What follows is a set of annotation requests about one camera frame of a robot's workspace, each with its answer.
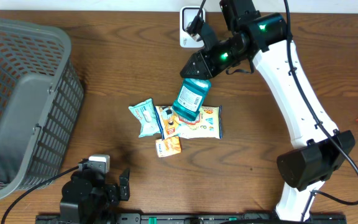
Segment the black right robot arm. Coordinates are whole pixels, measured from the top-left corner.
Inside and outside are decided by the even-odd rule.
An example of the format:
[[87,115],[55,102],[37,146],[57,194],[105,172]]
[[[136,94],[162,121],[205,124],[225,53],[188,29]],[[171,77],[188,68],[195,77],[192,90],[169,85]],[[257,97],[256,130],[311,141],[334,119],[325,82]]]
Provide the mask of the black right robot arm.
[[181,76],[210,80],[248,60],[259,72],[284,117],[292,150],[277,157],[284,180],[275,215],[286,222],[314,222],[310,210],[321,187],[344,162],[350,162],[355,139],[340,131],[315,95],[299,62],[290,15],[261,15],[252,1],[221,1],[231,37],[219,40],[200,14],[185,32],[204,47],[183,67]]

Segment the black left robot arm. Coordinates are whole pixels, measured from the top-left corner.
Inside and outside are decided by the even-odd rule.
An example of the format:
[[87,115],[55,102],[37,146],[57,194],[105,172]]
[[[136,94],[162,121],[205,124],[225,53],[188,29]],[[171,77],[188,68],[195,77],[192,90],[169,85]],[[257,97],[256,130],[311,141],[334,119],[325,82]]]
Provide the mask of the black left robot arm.
[[82,168],[62,188],[59,223],[116,223],[111,207],[128,201],[130,170],[119,176],[118,184],[106,183],[101,169]]

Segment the blue mouthwash bottle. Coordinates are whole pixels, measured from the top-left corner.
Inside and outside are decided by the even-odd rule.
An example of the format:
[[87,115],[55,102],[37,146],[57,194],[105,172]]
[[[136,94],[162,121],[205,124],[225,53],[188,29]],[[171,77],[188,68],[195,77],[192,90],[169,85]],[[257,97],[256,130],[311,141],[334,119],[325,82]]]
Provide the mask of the blue mouthwash bottle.
[[179,94],[173,102],[173,110],[186,120],[195,121],[210,88],[209,80],[185,78]]

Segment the light blue wipes pack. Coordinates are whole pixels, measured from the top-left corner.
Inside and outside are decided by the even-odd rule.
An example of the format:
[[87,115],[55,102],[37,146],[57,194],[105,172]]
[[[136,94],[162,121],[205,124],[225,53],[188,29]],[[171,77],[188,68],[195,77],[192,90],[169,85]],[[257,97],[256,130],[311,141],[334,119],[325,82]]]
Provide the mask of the light blue wipes pack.
[[129,110],[140,122],[140,138],[160,133],[155,107],[151,98],[135,106],[130,106]]

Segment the cream chips snack bag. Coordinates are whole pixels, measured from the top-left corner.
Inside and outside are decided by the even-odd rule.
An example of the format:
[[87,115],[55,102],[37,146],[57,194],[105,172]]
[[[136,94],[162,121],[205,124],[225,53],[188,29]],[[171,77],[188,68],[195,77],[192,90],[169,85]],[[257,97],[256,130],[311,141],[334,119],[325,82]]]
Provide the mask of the cream chips snack bag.
[[174,136],[222,139],[221,110],[221,106],[201,106],[196,120],[190,121],[179,116],[172,106],[155,106],[157,124],[164,139]]

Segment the orange small snack box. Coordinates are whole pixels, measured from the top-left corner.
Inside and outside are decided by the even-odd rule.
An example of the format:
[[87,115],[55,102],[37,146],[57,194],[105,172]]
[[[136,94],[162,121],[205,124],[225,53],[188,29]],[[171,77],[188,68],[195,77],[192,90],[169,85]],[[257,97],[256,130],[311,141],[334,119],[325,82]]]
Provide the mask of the orange small snack box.
[[178,136],[158,139],[155,141],[155,147],[158,157],[168,157],[181,153],[180,138]]

